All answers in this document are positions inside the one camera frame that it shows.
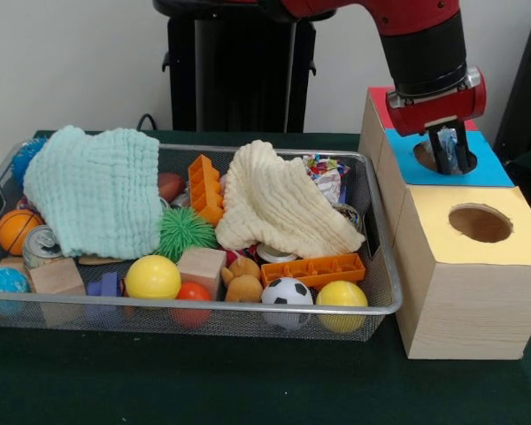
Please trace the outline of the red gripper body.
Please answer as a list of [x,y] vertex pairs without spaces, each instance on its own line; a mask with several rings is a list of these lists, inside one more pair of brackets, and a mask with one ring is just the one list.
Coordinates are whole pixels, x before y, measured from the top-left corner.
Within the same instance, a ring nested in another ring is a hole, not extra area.
[[401,136],[424,134],[432,126],[478,118],[486,104],[486,82],[475,66],[467,69],[457,86],[443,93],[410,99],[392,90],[385,96],[389,117]]

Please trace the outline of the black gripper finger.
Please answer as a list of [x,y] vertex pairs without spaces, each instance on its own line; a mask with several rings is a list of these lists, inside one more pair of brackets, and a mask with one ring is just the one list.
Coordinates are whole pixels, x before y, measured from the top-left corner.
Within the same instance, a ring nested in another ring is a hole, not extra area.
[[470,170],[468,159],[468,144],[466,139],[466,128],[463,122],[455,120],[452,128],[456,131],[457,141],[455,143],[455,152],[458,162],[458,169],[461,173],[467,173]]
[[438,136],[440,129],[440,126],[430,126],[427,128],[433,156],[435,159],[436,170],[438,174],[451,175],[449,158]]

